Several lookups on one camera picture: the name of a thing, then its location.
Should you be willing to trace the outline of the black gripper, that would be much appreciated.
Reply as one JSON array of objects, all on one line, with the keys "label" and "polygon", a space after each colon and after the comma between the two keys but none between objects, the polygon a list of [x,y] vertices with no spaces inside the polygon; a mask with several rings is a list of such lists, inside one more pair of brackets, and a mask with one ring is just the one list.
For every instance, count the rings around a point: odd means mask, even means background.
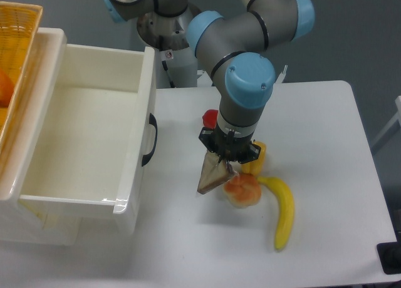
[{"label": "black gripper", "polygon": [[207,150],[219,156],[218,163],[226,160],[228,175],[236,174],[231,162],[243,164],[258,159],[261,148],[251,141],[252,137],[235,137],[233,131],[224,133],[218,126],[214,129],[203,127],[199,134],[199,140]]}]

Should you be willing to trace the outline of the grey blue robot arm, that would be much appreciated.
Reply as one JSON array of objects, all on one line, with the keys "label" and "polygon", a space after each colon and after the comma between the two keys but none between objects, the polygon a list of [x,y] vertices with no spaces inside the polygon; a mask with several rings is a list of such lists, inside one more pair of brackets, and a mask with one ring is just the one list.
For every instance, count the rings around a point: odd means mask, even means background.
[{"label": "grey blue robot arm", "polygon": [[190,48],[218,89],[214,128],[199,138],[219,161],[241,164],[261,154],[251,138],[273,92],[275,70],[262,52],[308,34],[315,23],[311,0],[243,0],[245,13],[226,19],[194,14],[189,0],[104,0],[116,22],[145,18],[138,33],[159,50]]}]

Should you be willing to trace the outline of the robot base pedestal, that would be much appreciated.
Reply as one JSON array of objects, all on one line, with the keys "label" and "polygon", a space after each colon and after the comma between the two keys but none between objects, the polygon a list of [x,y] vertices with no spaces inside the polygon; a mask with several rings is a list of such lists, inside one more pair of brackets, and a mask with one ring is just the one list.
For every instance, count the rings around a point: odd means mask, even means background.
[{"label": "robot base pedestal", "polygon": [[155,49],[158,88],[197,85],[198,61],[186,40],[186,32],[189,23],[200,12],[190,3],[179,16],[167,18],[151,12],[137,19],[139,37],[146,46]]}]

